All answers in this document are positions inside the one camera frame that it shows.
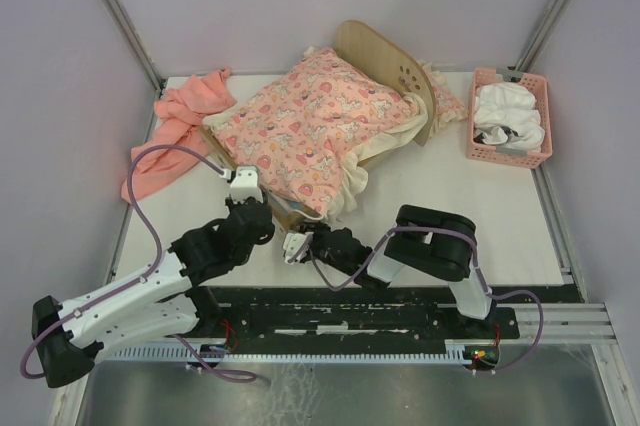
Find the pink unicorn print mattress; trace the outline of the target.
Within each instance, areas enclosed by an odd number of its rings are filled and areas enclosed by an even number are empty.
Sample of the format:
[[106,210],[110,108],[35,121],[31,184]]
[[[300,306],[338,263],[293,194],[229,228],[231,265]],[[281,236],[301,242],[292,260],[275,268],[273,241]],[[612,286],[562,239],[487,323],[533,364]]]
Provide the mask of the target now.
[[363,163],[410,143],[432,117],[415,93],[370,79],[331,48],[309,48],[284,76],[203,126],[271,193],[320,218],[357,207]]

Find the wooden striped pet bed frame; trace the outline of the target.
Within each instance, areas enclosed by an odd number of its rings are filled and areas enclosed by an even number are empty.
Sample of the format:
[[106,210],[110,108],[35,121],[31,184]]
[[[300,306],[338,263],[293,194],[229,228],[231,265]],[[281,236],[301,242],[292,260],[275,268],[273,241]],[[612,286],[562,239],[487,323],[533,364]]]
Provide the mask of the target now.
[[[342,23],[336,32],[332,46],[327,48],[333,49],[341,59],[357,68],[373,81],[389,86],[398,93],[415,93],[426,100],[432,108],[432,117],[411,142],[424,145],[428,141],[436,115],[435,95],[426,73],[409,53],[365,23],[355,20]],[[213,147],[219,158],[226,164],[233,168],[244,166],[235,163],[212,134],[204,128],[203,123],[200,131],[206,142]],[[367,172],[374,164],[383,160],[395,150],[364,161],[363,165]],[[290,201],[268,190],[267,192],[271,195],[273,201]],[[296,206],[292,211],[286,210],[285,207],[278,207],[274,210],[276,218],[284,227],[290,227],[305,219],[311,221],[330,219],[320,218],[309,208],[300,203],[294,203]]]

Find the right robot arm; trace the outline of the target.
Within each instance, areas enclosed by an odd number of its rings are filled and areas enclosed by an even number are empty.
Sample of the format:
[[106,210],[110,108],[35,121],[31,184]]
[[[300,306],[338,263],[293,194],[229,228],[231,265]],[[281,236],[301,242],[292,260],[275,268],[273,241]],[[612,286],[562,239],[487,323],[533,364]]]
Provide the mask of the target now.
[[494,300],[477,265],[476,224],[469,218],[412,205],[400,207],[395,225],[370,247],[348,228],[305,222],[286,235],[285,261],[327,265],[347,276],[327,287],[340,291],[354,283],[378,291],[405,269],[445,282],[458,311],[460,328],[481,337],[495,325]]

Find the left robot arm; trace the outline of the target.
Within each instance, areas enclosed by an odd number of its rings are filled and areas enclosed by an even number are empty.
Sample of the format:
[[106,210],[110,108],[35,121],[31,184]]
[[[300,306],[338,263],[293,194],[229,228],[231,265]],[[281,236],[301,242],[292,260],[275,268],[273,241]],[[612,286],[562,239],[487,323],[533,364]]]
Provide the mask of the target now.
[[32,336],[50,388],[87,375],[109,353],[156,337],[195,331],[209,336],[221,312],[204,283],[248,262],[275,233],[269,207],[249,198],[229,214],[191,229],[158,260],[73,299],[46,296],[33,305]]

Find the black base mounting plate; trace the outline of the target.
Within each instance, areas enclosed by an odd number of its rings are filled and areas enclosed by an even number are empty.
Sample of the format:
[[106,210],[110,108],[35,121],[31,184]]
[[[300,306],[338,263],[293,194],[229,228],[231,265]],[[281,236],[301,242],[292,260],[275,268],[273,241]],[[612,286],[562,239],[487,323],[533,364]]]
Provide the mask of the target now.
[[220,308],[189,338],[229,339],[236,353],[441,353],[448,340],[491,344],[520,336],[515,312],[463,318],[443,287],[210,290]]

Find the small pink frilled pillow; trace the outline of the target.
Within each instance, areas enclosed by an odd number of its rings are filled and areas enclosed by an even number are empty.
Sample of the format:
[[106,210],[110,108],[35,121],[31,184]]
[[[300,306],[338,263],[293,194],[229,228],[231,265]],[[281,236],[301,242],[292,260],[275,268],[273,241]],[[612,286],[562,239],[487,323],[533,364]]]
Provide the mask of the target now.
[[418,64],[428,76],[435,95],[436,115],[429,133],[432,137],[450,123],[465,120],[468,117],[468,108],[452,93],[444,74],[432,68],[432,62],[419,61]]

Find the white cloth in basket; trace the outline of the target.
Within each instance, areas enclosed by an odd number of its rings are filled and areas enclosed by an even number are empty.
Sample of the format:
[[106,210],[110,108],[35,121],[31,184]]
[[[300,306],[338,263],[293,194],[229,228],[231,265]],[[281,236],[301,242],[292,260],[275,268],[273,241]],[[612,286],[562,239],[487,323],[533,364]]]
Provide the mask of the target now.
[[536,98],[528,89],[507,82],[477,89],[473,113],[476,143],[540,152],[545,136]]

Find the pink plastic basket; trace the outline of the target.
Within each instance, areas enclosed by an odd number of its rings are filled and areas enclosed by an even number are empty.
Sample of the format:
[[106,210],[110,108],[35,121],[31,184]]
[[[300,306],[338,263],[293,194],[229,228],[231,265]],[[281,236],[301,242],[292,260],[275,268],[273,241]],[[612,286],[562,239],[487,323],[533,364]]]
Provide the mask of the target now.
[[552,151],[546,79],[477,68],[470,86],[466,156],[535,169]]

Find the left aluminium frame post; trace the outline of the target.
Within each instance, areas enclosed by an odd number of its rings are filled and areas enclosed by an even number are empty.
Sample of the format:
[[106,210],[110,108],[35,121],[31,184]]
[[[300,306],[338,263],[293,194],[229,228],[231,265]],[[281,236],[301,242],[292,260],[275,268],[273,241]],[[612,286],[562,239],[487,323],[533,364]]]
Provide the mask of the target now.
[[163,90],[165,80],[157,71],[151,57],[145,50],[125,7],[120,0],[102,0],[102,2],[108,10],[116,28],[124,39],[129,51],[143,70],[146,79],[156,92],[161,92]]

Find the aluminium frame post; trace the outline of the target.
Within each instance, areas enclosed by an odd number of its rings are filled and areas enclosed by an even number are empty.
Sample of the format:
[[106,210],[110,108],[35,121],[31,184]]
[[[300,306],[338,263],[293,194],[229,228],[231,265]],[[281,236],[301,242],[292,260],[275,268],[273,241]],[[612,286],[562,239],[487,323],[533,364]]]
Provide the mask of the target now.
[[161,92],[163,90],[165,80],[157,71],[151,57],[145,50],[125,7],[120,0],[102,0],[102,2],[108,10],[116,28],[124,39],[129,51],[143,70],[146,79],[156,92]]
[[516,71],[528,72],[531,70],[571,1],[572,0],[549,0],[533,34],[524,47],[520,59],[515,65]]

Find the right aluminium frame post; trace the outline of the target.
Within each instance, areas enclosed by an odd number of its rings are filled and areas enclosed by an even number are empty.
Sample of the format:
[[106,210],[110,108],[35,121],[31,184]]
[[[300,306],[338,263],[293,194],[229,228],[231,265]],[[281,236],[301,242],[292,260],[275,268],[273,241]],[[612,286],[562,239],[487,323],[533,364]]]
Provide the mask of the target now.
[[533,34],[524,47],[520,59],[515,65],[516,71],[528,72],[531,70],[571,1],[572,0],[549,0]]

